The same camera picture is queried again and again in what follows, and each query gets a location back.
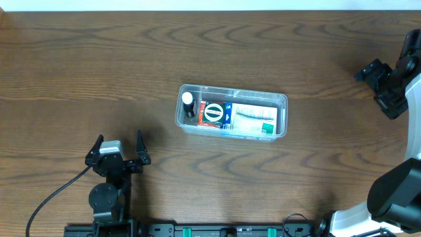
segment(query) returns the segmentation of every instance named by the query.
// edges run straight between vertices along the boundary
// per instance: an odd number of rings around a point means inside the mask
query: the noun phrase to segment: white bottle cap
[[[182,101],[186,105],[191,104],[191,102],[193,102],[193,95],[190,92],[184,92],[182,95]]]

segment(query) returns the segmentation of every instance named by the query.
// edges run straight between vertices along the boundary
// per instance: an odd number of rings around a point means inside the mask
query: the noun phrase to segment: green connector
[[[276,237],[276,229],[275,228],[268,228],[268,237]]]
[[[190,228],[183,228],[183,237],[191,237],[191,229]]]

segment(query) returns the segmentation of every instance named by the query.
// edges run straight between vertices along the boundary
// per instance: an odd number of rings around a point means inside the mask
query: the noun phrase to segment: product label
[[[254,134],[273,135],[276,133],[277,112],[277,108],[225,103],[222,128]]]
[[[210,104],[205,107],[205,117],[209,122],[220,120],[224,116],[224,110],[219,104]]]
[[[198,126],[221,128],[224,119],[223,103],[201,101]]]

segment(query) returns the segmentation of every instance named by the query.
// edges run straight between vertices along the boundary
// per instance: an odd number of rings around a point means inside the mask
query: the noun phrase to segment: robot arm
[[[409,110],[404,162],[372,185],[368,200],[325,220],[325,235],[373,236],[421,231],[421,31],[406,36],[392,70],[378,59],[356,76],[376,93],[374,100],[390,119]]]
[[[405,160],[421,159],[421,74],[407,86],[405,97],[409,108],[408,146]]]

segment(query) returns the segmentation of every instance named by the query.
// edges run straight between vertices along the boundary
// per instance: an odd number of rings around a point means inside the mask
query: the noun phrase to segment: green label
[[[263,123],[262,125],[262,133],[263,134],[273,134],[274,133],[274,125]]]
[[[224,109],[220,104],[217,103],[206,102],[203,115],[203,122],[222,125],[222,122],[224,121]]]

